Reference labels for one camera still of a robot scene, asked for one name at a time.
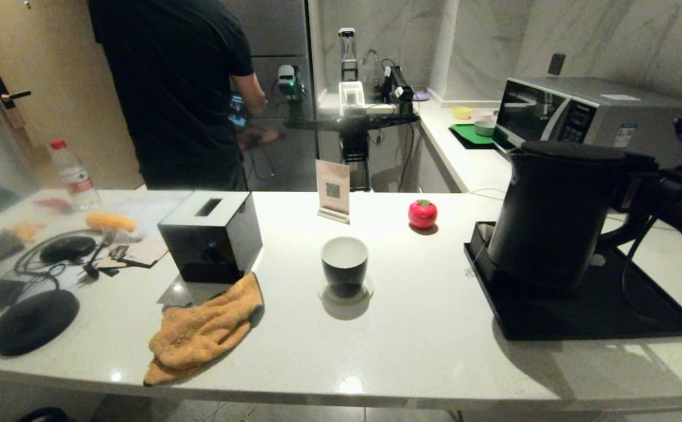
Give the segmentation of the orange toy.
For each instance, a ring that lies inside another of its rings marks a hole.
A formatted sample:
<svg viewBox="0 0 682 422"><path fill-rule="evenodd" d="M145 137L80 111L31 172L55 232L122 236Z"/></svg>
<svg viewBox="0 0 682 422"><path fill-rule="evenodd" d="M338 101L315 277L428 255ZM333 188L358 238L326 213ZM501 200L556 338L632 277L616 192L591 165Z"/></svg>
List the orange toy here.
<svg viewBox="0 0 682 422"><path fill-rule="evenodd" d="M11 233L24 243L35 242L36 235L46 227L43 223L22 222L11 228Z"/></svg>

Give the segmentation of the green tray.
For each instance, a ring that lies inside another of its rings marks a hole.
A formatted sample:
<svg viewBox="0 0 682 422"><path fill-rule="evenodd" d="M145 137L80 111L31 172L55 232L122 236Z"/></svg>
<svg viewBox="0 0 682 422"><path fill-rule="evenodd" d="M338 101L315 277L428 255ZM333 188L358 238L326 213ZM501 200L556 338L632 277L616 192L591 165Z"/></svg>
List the green tray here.
<svg viewBox="0 0 682 422"><path fill-rule="evenodd" d="M494 130L492 137L481 137L475 134L474 123L469 124L453 124L449 127L449 131L453 134L457 141L465 149L512 149L513 146L504 137L496 134Z"/></svg>

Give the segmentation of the black electric kettle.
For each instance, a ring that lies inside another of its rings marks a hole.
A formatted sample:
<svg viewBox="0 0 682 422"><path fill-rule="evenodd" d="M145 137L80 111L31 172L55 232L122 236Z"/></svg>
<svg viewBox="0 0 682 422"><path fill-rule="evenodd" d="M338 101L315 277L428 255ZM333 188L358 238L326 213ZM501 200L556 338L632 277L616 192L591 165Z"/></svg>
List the black electric kettle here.
<svg viewBox="0 0 682 422"><path fill-rule="evenodd" d="M534 285L576 288L597 248L635 239L645 199L618 210L624 172L657 172L652 156L579 142L527 141L509 153L511 179L487 252L498 270Z"/></svg>

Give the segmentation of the red tomato toy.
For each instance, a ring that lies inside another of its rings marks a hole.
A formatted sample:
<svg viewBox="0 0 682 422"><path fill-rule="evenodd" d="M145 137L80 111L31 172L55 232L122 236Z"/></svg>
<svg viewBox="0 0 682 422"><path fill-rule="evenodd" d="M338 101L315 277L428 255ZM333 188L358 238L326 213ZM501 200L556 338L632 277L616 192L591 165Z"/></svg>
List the red tomato toy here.
<svg viewBox="0 0 682 422"><path fill-rule="evenodd" d="M438 208L432 201L418 199L408 208L408 223L411 227L426 230L437 223Z"/></svg>

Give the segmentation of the person in black shirt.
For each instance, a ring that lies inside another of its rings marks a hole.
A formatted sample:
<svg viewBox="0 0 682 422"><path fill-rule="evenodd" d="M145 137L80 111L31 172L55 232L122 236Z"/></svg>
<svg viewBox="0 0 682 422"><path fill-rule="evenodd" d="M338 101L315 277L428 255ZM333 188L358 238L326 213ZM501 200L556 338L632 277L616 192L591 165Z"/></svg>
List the person in black shirt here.
<svg viewBox="0 0 682 422"><path fill-rule="evenodd" d="M221 0L87 0L150 190L247 190L230 121L237 90L248 113L268 101L249 41Z"/></svg>

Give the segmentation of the black serving tray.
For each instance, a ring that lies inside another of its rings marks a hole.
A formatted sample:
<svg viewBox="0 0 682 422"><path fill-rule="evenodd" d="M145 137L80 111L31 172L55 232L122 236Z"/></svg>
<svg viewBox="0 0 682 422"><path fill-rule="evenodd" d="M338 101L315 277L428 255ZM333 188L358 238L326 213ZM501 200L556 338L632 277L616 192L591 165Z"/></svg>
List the black serving tray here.
<svg viewBox="0 0 682 422"><path fill-rule="evenodd" d="M565 341L682 336L682 306L625 254L601 251L575 290L521 283L498 270L487 252L494 222L478 222L465 256L505 339Z"/></svg>

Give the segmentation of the red chili toy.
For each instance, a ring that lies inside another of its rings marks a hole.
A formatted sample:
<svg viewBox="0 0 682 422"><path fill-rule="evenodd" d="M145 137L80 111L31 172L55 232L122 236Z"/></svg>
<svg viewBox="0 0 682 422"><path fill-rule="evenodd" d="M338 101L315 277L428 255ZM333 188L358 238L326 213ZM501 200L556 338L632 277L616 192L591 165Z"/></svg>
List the red chili toy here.
<svg viewBox="0 0 682 422"><path fill-rule="evenodd" d="M73 205L60 198L38 199L35 200L34 202L39 206L51 209L55 213L61 215L69 215L75 212L75 208Z"/></svg>

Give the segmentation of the silver microwave oven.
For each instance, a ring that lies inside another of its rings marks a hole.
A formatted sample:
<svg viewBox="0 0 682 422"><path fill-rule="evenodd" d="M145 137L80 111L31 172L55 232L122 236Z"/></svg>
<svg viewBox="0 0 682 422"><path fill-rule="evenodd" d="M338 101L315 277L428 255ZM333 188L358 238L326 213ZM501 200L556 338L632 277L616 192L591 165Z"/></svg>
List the silver microwave oven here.
<svg viewBox="0 0 682 422"><path fill-rule="evenodd" d="M659 160L681 152L673 122L682 99L593 77L510 78L496 118L502 150L527 141L579 142Z"/></svg>

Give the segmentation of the water bottle red cap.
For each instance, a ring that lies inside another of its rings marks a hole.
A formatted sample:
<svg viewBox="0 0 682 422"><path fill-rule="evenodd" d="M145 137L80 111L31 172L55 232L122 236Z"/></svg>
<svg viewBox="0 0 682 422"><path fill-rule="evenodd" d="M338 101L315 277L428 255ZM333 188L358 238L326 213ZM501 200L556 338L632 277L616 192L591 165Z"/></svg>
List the water bottle red cap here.
<svg viewBox="0 0 682 422"><path fill-rule="evenodd" d="M101 206L100 195L89 171L80 158L67 146L65 139L54 139L50 144L50 155L57 175L70 196L75 209L98 209Z"/></svg>

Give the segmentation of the grey refrigerator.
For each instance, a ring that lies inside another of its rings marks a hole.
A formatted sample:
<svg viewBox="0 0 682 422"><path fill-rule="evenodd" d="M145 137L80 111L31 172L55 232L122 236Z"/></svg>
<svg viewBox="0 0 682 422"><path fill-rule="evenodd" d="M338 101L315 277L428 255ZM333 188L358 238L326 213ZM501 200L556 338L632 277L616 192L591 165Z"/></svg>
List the grey refrigerator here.
<svg viewBox="0 0 682 422"><path fill-rule="evenodd" d="M221 0L244 29L254 72L268 106L249 117L250 126L273 128L287 137L244 152L244 170L250 190L314 190L315 160L319 154L316 131L284 125L288 105L277 85L278 69L296 65L307 91L304 118L315 118L311 40L306 0Z"/></svg>

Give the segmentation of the black round kettle base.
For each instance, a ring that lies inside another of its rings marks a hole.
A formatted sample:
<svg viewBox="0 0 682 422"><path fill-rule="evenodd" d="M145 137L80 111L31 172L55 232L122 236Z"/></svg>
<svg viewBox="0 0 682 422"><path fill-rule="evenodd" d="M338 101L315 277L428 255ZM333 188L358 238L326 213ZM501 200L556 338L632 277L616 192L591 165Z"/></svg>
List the black round kettle base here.
<svg viewBox="0 0 682 422"><path fill-rule="evenodd" d="M0 355L17 357L47 345L67 329L80 310L70 291L51 290L18 302L0 317Z"/></svg>

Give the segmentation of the brown tea packet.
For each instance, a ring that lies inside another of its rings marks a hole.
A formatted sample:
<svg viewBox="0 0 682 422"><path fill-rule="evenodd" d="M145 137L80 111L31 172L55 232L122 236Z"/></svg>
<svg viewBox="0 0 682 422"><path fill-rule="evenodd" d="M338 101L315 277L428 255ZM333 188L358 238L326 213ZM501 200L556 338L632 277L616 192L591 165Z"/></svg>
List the brown tea packet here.
<svg viewBox="0 0 682 422"><path fill-rule="evenodd" d="M112 244L97 264L98 268L151 268L169 251L159 238L148 237L136 243Z"/></svg>

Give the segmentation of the metal faucet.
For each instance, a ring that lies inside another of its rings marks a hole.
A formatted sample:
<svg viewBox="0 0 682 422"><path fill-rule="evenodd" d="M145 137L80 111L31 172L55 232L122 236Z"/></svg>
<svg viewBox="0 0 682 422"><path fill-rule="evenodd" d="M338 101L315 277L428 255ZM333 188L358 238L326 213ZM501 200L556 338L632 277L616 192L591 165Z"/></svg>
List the metal faucet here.
<svg viewBox="0 0 682 422"><path fill-rule="evenodd" d="M370 82L373 94L380 93L380 60L377 50L370 48L364 54L362 65L367 70L366 81Z"/></svg>

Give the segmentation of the black computer mouse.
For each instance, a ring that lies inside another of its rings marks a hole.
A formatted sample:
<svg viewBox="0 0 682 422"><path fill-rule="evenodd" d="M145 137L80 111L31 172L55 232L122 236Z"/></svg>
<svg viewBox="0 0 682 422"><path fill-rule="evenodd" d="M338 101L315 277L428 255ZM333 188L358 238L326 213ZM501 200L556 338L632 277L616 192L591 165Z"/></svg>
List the black computer mouse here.
<svg viewBox="0 0 682 422"><path fill-rule="evenodd" d="M39 259L44 263L59 263L61 261L77 261L89 256L97 247L94 238L74 235L52 240L39 251Z"/></svg>

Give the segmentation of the wooden side table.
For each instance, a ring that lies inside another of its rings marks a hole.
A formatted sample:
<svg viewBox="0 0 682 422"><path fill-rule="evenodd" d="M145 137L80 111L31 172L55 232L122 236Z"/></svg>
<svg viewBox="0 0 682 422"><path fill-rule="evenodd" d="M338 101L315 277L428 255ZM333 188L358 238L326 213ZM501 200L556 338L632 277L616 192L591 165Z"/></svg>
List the wooden side table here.
<svg viewBox="0 0 682 422"><path fill-rule="evenodd" d="M287 137L286 134L273 128L263 128L250 126L237 132L236 139L242 152L250 151L258 147L263 147L272 142L282 141Z"/></svg>

